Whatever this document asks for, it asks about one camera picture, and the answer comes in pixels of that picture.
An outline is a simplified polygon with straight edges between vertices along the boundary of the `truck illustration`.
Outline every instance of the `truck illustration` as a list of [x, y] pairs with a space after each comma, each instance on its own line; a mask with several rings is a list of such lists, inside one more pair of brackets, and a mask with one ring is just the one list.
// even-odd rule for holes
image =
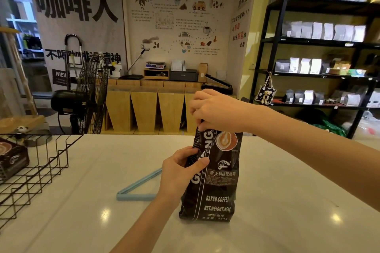
[[194, 2], [193, 9], [194, 10], [205, 10], [206, 9], [206, 3], [204, 1]]

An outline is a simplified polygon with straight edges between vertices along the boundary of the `gray drawer box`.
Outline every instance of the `gray drawer box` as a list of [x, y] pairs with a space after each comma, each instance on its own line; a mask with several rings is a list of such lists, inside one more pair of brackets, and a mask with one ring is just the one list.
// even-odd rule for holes
[[198, 72], [196, 69], [188, 69], [187, 71], [170, 71], [169, 80], [198, 81]]

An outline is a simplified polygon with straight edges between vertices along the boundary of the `blue triangle object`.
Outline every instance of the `blue triangle object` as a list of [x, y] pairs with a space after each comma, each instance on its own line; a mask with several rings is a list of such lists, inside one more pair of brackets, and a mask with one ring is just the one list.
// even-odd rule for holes
[[157, 175], [160, 175], [161, 172], [162, 172], [162, 168], [150, 173], [149, 175], [146, 175], [144, 178], [141, 178], [135, 183], [120, 190], [116, 194], [116, 200], [118, 201], [152, 201], [156, 197], [156, 194], [128, 194], [128, 193], [136, 189], [140, 185], [144, 184], [145, 182], [149, 181], [150, 179], [156, 177]]

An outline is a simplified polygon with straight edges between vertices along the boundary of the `wire basket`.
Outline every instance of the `wire basket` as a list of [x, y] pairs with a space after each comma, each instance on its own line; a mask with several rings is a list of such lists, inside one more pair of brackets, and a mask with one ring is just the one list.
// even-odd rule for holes
[[3, 183], [0, 183], [0, 231], [55, 176], [69, 167], [68, 149], [83, 135], [0, 135], [18, 145], [28, 147], [29, 165]]

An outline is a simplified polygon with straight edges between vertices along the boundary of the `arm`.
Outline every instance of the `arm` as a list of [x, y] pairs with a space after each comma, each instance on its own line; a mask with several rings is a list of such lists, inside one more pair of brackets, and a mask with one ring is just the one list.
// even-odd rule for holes
[[164, 160], [157, 197], [110, 253], [149, 253], [153, 250], [190, 180], [210, 162], [204, 157], [192, 166], [184, 168], [187, 157], [197, 152], [198, 149], [192, 146], [185, 147]]
[[255, 134], [380, 211], [378, 150], [211, 89], [198, 91], [190, 106], [200, 131], [213, 128]]

